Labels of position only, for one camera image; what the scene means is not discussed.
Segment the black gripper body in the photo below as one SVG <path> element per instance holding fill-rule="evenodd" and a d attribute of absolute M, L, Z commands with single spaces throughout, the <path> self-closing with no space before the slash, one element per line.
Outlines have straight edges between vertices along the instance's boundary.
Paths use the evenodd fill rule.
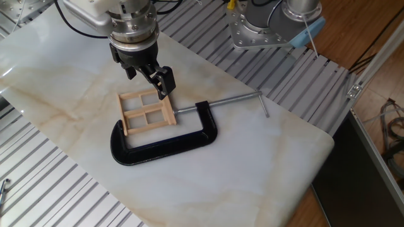
<path fill-rule="evenodd" d="M 116 63 L 121 63 L 131 67 L 150 66 L 152 68 L 155 68 L 156 66 L 159 66 L 159 63 L 157 61 L 157 42 L 144 50 L 134 52 L 118 49 L 112 44 L 109 44 L 109 47 L 112 53 L 112 58 Z"/>

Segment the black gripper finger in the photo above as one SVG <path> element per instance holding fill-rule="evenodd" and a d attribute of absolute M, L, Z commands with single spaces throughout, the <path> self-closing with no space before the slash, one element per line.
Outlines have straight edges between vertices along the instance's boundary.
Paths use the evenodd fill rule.
<path fill-rule="evenodd" d="M 171 67 L 161 67 L 158 63 L 136 67 L 146 80 L 157 90 L 158 98 L 163 100 L 176 87 Z"/>
<path fill-rule="evenodd" d="M 121 67 L 125 70 L 129 80 L 132 80 L 136 76 L 136 69 L 134 66 L 122 62 Z"/>

